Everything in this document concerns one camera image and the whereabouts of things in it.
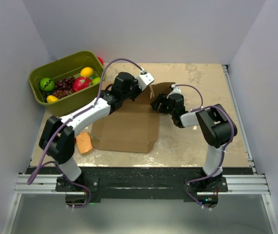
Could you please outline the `brown cardboard box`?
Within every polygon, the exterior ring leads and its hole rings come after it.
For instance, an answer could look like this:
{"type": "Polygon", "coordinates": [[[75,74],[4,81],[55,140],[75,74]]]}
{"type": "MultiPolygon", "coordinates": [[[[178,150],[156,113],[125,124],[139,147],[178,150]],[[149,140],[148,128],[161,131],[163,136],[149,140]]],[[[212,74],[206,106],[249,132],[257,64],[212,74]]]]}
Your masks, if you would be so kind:
{"type": "Polygon", "coordinates": [[[169,94],[172,82],[153,84],[135,101],[92,124],[92,145],[98,150],[149,153],[159,138],[159,113],[151,103],[159,94],[169,94]]]}

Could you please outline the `orange sponge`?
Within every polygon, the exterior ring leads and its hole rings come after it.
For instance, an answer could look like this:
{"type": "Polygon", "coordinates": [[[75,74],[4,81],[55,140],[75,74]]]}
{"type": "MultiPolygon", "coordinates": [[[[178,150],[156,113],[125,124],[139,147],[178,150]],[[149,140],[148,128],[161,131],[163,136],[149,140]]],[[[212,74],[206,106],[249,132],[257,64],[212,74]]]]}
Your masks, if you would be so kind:
{"type": "Polygon", "coordinates": [[[85,154],[93,150],[91,137],[88,132],[78,134],[76,136],[76,144],[81,154],[85,154]]]}

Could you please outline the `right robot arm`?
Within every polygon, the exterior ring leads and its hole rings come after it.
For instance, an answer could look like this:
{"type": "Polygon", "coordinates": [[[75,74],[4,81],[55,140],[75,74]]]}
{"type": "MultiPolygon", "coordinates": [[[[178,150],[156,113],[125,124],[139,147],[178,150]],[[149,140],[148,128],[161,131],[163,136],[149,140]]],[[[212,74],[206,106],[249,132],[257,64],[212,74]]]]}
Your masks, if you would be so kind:
{"type": "Polygon", "coordinates": [[[212,191],[217,186],[215,177],[222,174],[225,150],[237,135],[233,120],[220,104],[187,111],[184,96],[178,93],[159,94],[151,107],[159,113],[171,115],[174,125],[179,128],[200,127],[208,144],[200,187],[204,191],[212,191]]]}

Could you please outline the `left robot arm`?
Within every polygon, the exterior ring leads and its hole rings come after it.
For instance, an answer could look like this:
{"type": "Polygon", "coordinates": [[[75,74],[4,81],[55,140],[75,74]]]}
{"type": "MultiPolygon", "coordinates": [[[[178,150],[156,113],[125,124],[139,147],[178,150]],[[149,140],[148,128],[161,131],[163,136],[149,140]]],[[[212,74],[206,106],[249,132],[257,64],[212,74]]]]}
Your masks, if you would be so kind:
{"type": "Polygon", "coordinates": [[[46,121],[39,146],[44,155],[51,156],[62,173],[68,178],[72,191],[83,188],[82,171],[74,160],[74,140],[86,127],[122,107],[124,101],[135,99],[154,82],[150,73],[137,77],[120,72],[91,103],[63,117],[51,116],[46,121]]]}

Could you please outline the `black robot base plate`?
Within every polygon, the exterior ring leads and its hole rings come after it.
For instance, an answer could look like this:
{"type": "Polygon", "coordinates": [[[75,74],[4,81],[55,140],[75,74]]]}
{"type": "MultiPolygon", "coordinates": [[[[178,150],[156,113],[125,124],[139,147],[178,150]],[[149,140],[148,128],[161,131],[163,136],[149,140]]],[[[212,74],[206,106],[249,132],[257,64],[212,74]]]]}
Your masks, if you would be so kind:
{"type": "Polygon", "coordinates": [[[203,177],[200,168],[135,168],[135,167],[83,167],[75,182],[68,182],[55,167],[40,169],[40,176],[55,176],[53,190],[65,193],[70,207],[84,203],[99,203],[104,199],[154,199],[198,202],[213,208],[218,195],[229,192],[230,176],[251,176],[251,168],[224,168],[216,177],[197,181],[203,177]]]}

